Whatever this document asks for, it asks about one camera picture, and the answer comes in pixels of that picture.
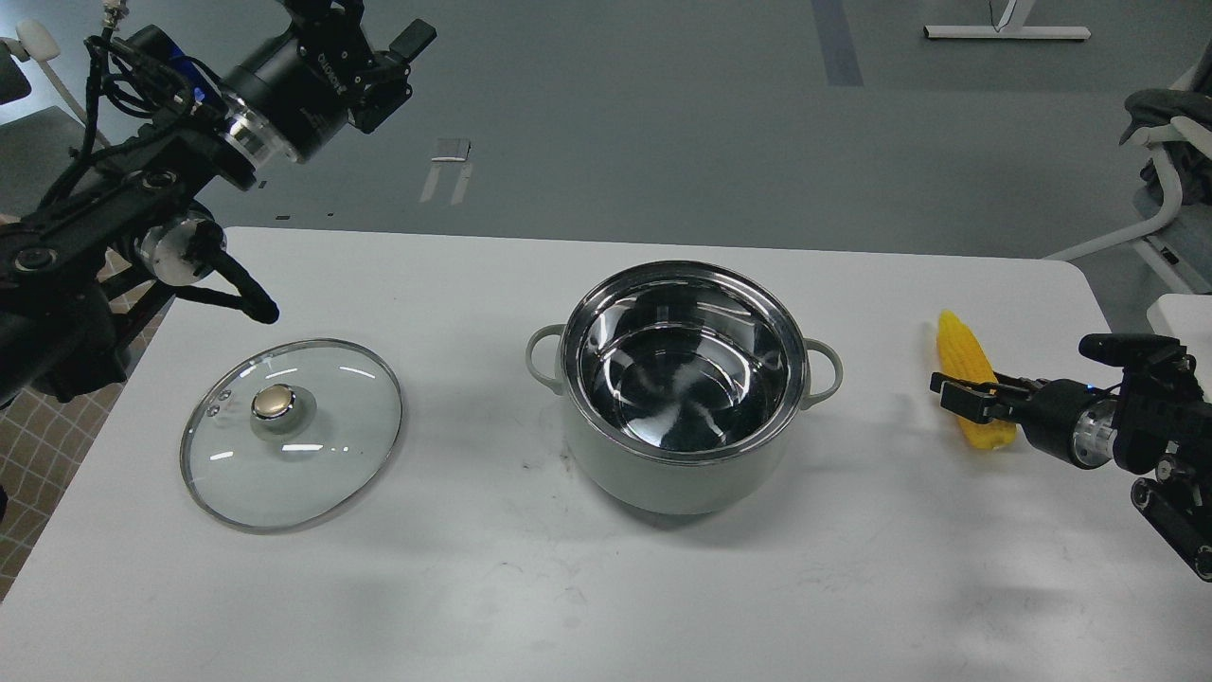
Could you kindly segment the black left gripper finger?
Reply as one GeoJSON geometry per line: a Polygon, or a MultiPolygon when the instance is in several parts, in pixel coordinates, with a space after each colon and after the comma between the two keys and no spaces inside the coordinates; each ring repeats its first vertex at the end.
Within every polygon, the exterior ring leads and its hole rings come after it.
{"type": "Polygon", "coordinates": [[[389,47],[376,53],[377,71],[407,71],[416,59],[438,39],[436,27],[424,19],[413,19],[389,47]]]}

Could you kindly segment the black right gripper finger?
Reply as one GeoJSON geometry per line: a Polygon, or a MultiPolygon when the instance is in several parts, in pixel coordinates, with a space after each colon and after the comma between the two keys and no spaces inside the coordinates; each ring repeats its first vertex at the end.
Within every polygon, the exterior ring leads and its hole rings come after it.
{"type": "Polygon", "coordinates": [[[1012,377],[994,372],[991,382],[974,382],[934,372],[930,377],[930,389],[932,392],[942,394],[944,386],[951,391],[966,391],[978,394],[978,396],[991,396],[995,399],[1029,399],[1033,394],[1033,383],[1023,377],[1012,377]]]}
{"type": "Polygon", "coordinates": [[[977,424],[1013,422],[1019,399],[1004,392],[941,392],[941,406],[962,419],[977,424]]]}

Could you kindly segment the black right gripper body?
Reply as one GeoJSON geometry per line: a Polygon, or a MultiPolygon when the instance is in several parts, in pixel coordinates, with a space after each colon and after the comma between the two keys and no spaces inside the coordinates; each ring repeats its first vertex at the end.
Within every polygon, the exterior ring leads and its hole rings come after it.
{"type": "Polygon", "coordinates": [[[1030,380],[999,374],[1008,422],[1022,426],[1029,445],[1080,470],[1094,470],[1114,458],[1113,426],[1117,397],[1068,379],[1030,380]]]}

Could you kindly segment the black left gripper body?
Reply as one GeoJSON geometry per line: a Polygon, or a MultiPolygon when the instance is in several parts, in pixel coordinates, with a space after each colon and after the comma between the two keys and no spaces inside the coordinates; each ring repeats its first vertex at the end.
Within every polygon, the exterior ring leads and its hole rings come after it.
{"type": "Polygon", "coordinates": [[[235,65],[225,86],[268,122],[295,164],[350,125],[371,134],[412,96],[407,71],[377,71],[361,1],[285,1],[287,29],[235,65]]]}

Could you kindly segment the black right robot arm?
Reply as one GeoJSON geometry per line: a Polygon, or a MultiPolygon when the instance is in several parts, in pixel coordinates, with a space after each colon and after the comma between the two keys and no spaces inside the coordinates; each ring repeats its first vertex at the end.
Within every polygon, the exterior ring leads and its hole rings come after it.
{"type": "Polygon", "coordinates": [[[1088,471],[1134,474],[1131,500],[1204,581],[1211,579],[1211,406],[1196,359],[1168,336],[1091,333],[1079,354],[1120,368],[1115,386],[996,374],[977,383],[934,372],[943,409],[977,424],[1005,422],[1027,443],[1088,471]]]}

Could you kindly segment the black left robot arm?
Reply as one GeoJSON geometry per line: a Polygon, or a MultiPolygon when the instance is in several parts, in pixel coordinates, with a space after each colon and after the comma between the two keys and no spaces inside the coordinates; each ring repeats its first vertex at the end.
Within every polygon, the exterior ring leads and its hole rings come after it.
{"type": "Polygon", "coordinates": [[[361,1],[284,8],[288,27],[217,78],[159,27],[118,38],[126,5],[105,2],[85,42],[78,155],[2,227],[2,405],[27,388],[69,403],[125,383],[130,345],[175,298],[278,321],[198,193],[216,178],[247,190],[278,153],[304,164],[348,125],[373,133],[411,98],[413,61],[438,38],[415,19],[375,50],[361,1]]]}

